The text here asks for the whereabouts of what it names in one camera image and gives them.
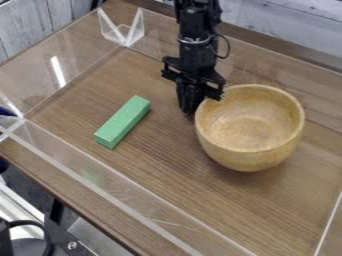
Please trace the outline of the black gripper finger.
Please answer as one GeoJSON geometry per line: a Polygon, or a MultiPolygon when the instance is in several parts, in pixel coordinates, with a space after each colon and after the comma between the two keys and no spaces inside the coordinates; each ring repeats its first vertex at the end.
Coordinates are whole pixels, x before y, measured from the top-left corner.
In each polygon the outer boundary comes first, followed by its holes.
{"type": "Polygon", "coordinates": [[[183,113],[194,111],[194,87],[185,83],[177,84],[179,108],[183,113]]]}
{"type": "Polygon", "coordinates": [[[194,113],[198,109],[199,104],[202,103],[206,97],[205,90],[201,87],[190,87],[190,112],[194,113]]]}

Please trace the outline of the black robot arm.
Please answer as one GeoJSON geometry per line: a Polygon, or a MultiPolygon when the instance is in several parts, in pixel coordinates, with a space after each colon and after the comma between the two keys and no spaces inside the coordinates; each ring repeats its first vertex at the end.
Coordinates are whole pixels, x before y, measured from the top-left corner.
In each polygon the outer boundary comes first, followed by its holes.
{"type": "Polygon", "coordinates": [[[193,114],[206,97],[221,100],[226,79],[217,72],[222,22],[218,0],[174,0],[179,24],[179,56],[165,56],[162,76],[177,83],[179,108],[193,114]]]}

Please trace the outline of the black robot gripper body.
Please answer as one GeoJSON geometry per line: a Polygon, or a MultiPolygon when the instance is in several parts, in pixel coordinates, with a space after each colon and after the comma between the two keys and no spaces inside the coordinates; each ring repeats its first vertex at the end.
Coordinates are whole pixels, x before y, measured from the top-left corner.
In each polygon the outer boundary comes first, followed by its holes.
{"type": "Polygon", "coordinates": [[[178,38],[179,56],[165,56],[162,76],[178,83],[201,87],[206,97],[222,98],[225,78],[215,70],[218,55],[218,36],[206,39],[178,38]]]}

